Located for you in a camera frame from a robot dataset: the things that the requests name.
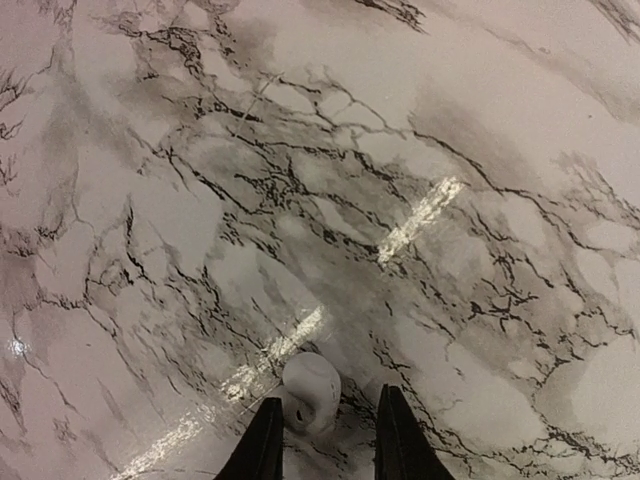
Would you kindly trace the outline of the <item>white earbud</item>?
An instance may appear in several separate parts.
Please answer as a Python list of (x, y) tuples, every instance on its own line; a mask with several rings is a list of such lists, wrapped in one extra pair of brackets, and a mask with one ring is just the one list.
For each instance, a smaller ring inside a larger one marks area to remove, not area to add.
[(303, 436), (323, 435), (334, 424), (341, 390), (338, 371), (323, 356), (302, 352), (291, 357), (279, 390), (285, 425)]

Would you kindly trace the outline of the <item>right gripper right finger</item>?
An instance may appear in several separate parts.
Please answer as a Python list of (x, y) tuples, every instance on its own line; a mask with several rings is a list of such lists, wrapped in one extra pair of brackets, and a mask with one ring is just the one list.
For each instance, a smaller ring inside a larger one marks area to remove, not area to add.
[(382, 388), (376, 420), (375, 480), (454, 480), (398, 386)]

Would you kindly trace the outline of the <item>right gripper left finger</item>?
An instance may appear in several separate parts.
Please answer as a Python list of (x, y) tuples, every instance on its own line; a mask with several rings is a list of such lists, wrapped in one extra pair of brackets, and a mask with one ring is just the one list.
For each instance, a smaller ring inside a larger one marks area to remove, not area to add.
[(265, 398), (215, 480), (282, 480), (282, 400)]

